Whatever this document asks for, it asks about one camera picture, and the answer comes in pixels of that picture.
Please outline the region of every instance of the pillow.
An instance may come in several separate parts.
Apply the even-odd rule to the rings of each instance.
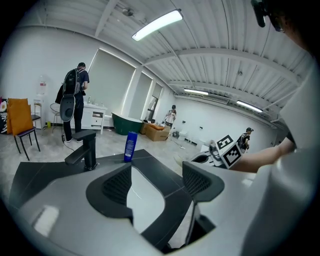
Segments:
[[[10,106],[10,119],[13,136],[34,127],[31,118],[31,106],[28,104],[14,104]]]
[[[158,130],[158,131],[162,131],[164,129],[164,127],[155,125],[153,123],[149,124],[149,126],[154,128],[154,129],[156,129],[156,130]]]
[[[27,98],[8,98],[7,103],[6,103],[6,111],[8,113],[6,117],[6,133],[7,134],[12,134],[12,126],[11,126],[11,115],[10,115],[10,107],[13,104],[28,104],[28,99]]]
[[[2,101],[0,103],[0,113],[3,113],[3,112],[7,112],[7,102],[6,101]]]

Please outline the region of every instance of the faucet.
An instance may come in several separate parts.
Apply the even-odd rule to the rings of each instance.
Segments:
[[[83,130],[72,134],[75,140],[83,140],[83,145],[67,156],[64,161],[67,165],[75,165],[84,158],[84,168],[91,171],[96,168],[96,132]]]

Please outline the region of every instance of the ceiling beam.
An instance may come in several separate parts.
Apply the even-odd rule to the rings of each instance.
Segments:
[[[175,52],[175,50],[172,48],[171,44],[168,42],[168,40],[165,38],[165,36],[164,36],[162,33],[159,32],[159,33],[157,34],[157,36],[158,36],[159,39],[161,39],[161,38],[164,39],[165,43],[167,44],[167,46],[169,47],[169,49],[170,49],[170,51],[171,51],[171,54],[173,54],[173,55],[175,56],[175,59],[178,61],[178,63],[180,64],[180,66],[181,66],[181,68],[182,68],[182,70],[180,70],[180,67],[177,66],[178,69],[180,70],[180,72],[182,73],[182,75],[183,75],[184,77],[186,76],[187,79],[192,83],[192,80],[191,80],[191,78],[190,78],[190,75],[189,75],[189,73],[188,73],[185,65],[183,64],[183,62],[181,61],[180,57],[177,55],[177,53]]]
[[[191,83],[188,81],[168,81],[167,83],[171,87],[192,86]],[[252,103],[258,104],[259,106],[257,107],[260,107],[260,108],[264,108],[270,105],[270,102],[263,98],[260,98],[258,96],[252,95],[250,93],[247,93],[245,91],[238,90],[235,88],[230,88],[227,86],[222,86],[214,83],[206,83],[206,82],[193,82],[193,85],[195,86],[195,88],[198,87],[198,88],[203,88],[205,90],[214,90],[220,93],[231,94],[232,96],[237,98],[237,100],[239,99],[251,104]],[[270,110],[278,114],[281,108],[274,105],[272,108],[270,108]]]
[[[84,26],[72,23],[72,22],[57,21],[57,20],[51,21],[51,23],[46,24],[46,26],[48,28],[55,28],[55,29],[62,29],[62,30],[66,30],[66,31],[76,32],[81,35],[85,35],[87,37],[93,38],[95,40],[99,40],[100,42],[103,42],[103,43],[105,43],[109,46],[112,46],[115,49],[127,54],[128,56],[130,56],[131,58],[136,60],[139,65],[144,63],[143,59],[141,58],[140,55],[137,54],[137,52],[128,48],[127,46],[125,46],[121,42],[118,42],[118,41],[114,40],[113,38],[107,36],[106,34],[102,34],[101,37],[98,37],[98,38],[95,37],[94,36],[94,34],[95,34],[94,29],[89,29]],[[23,23],[23,24],[20,23],[17,25],[16,28],[18,29],[18,28],[26,28],[26,27],[42,27],[42,25],[40,23]]]
[[[202,99],[202,98],[196,98],[196,97],[190,97],[190,96],[180,96],[180,95],[175,95],[174,97],[178,98],[178,99],[184,99],[184,100],[189,100],[189,101],[194,101],[194,102],[200,102],[200,103],[204,103],[204,104],[209,104],[209,105],[214,105],[214,106],[217,106],[217,107],[220,107],[220,108],[223,108],[223,109],[227,109],[227,110],[230,110],[230,111],[234,111],[234,112],[237,112],[243,116],[246,116],[246,117],[249,117],[251,119],[254,119],[264,125],[267,125],[268,127],[271,127],[273,129],[276,129],[277,126],[274,125],[273,123],[270,123],[268,120],[264,119],[263,117],[259,117],[257,115],[254,115],[254,114],[251,114],[251,113],[248,113],[244,110],[241,110],[241,109],[237,109],[233,106],[229,106],[229,105],[224,105],[224,104],[220,104],[220,103],[216,103],[216,102],[213,102],[213,101],[210,101],[210,100],[207,100],[207,99]]]
[[[222,49],[222,48],[196,48],[196,49],[186,49],[175,52],[178,56],[217,56],[217,57],[225,57],[234,60],[241,60],[251,62],[255,65],[264,66],[268,69],[271,69],[275,73],[284,77],[291,83],[296,86],[301,85],[301,78],[297,76],[295,73],[291,72],[289,69],[285,68],[282,65],[279,65],[272,60],[269,60],[264,57],[260,57],[256,54],[251,54],[244,51],[232,50],[232,49]],[[162,54],[160,56],[149,58],[144,65],[154,64],[159,61],[171,59],[172,53]]]
[[[263,110],[267,109],[267,108],[270,108],[271,106],[279,103],[280,101],[284,100],[285,98],[289,97],[290,95],[294,94],[295,92],[297,91],[297,89],[294,89],[293,91],[289,92],[288,94],[286,94],[285,96],[281,97],[280,99],[276,100],[275,102],[271,103],[270,105],[268,106],[265,106],[263,108]]]
[[[104,29],[104,26],[111,14],[111,12],[113,11],[113,9],[116,7],[117,3],[119,2],[119,0],[110,0],[107,4],[106,7],[101,15],[101,18],[99,20],[98,26],[96,27],[95,30],[95,36],[98,37],[100,32]]]

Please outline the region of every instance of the cardboard box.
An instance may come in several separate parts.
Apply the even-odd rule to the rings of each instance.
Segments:
[[[150,123],[142,121],[142,126],[140,129],[141,134],[146,134],[146,130],[147,130],[148,125],[150,125]]]
[[[163,130],[156,130],[147,125],[145,135],[152,141],[165,141],[170,133],[170,126],[165,126]]]

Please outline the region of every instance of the ceiling light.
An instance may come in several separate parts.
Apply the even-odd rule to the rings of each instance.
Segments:
[[[259,112],[259,113],[262,112],[262,109],[257,108],[257,107],[255,107],[255,106],[252,106],[252,105],[250,105],[250,104],[248,104],[248,103],[245,103],[245,102],[243,102],[243,101],[238,100],[236,103],[239,104],[239,105],[245,106],[245,107],[247,107],[247,108],[249,108],[249,109],[252,109],[252,110],[254,110],[254,111],[257,111],[257,112]]]
[[[180,11],[181,11],[180,9],[176,9],[176,10],[173,10],[173,11],[161,16],[160,18],[155,19],[154,21],[152,21],[148,25],[141,28],[137,33],[135,33],[132,36],[132,38],[136,41],[139,41],[142,38],[144,38],[145,36],[151,34],[152,32],[154,32],[154,31],[156,31],[166,25],[169,25],[169,24],[177,22],[177,21],[181,21],[183,19],[183,16]]]
[[[184,91],[188,93],[194,93],[194,94],[203,94],[203,95],[209,94],[207,91],[203,91],[203,90],[184,89]]]

